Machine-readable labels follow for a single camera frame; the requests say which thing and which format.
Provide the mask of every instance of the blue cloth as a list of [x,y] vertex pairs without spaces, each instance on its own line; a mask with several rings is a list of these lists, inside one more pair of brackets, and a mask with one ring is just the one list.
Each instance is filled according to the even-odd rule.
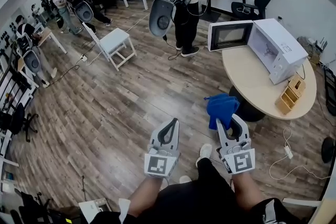
[[217,129],[216,119],[220,119],[225,129],[230,129],[232,114],[237,111],[240,105],[237,98],[229,96],[227,93],[221,93],[204,98],[204,100],[209,100],[206,107],[206,111],[210,116],[209,129]]

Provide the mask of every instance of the white microwave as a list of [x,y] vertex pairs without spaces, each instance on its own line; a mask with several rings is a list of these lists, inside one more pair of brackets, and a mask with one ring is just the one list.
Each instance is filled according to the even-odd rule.
[[241,20],[209,25],[208,50],[249,46],[278,84],[293,76],[308,54],[275,19]]

